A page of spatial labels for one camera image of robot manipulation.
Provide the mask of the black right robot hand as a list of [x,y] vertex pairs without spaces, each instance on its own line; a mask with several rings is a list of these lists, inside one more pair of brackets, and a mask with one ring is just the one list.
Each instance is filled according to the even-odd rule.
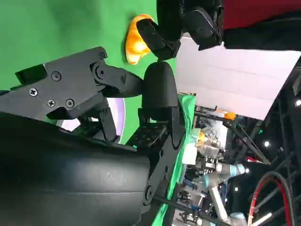
[[135,226],[185,137],[166,62],[143,78],[96,47],[17,73],[0,95],[3,226]]

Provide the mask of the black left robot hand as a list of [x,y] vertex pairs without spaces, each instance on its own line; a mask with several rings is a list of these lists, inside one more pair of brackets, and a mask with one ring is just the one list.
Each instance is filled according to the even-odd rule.
[[199,50],[219,46],[221,0],[158,0],[157,22],[142,19],[137,30],[159,61],[177,56],[181,37],[188,33]]

